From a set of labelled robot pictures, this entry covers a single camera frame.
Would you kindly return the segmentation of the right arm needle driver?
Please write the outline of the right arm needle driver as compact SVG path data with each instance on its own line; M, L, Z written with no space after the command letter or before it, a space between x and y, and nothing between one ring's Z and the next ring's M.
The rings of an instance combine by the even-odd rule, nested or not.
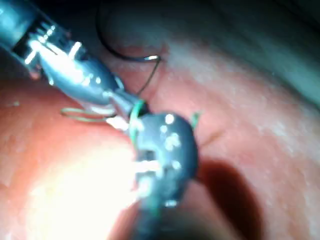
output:
M189 121L174 112L132 116L141 208L175 207L198 169L198 146Z

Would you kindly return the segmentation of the left arm needle driver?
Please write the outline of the left arm needle driver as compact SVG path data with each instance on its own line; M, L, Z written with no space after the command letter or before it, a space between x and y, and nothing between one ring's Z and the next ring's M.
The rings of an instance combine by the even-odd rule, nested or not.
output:
M78 103L109 107L122 80L54 22L11 23L11 52L32 73Z

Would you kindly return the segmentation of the left arm needle driver jaw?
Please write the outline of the left arm needle driver jaw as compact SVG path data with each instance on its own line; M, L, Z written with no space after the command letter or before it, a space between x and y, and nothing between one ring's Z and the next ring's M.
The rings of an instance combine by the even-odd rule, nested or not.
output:
M143 99L133 93L129 93L122 89L111 92L111 105L115 110L115 114L121 117L129 117L134 105Z
M116 130L127 131L129 129L129 123L119 115L107 117L105 122Z

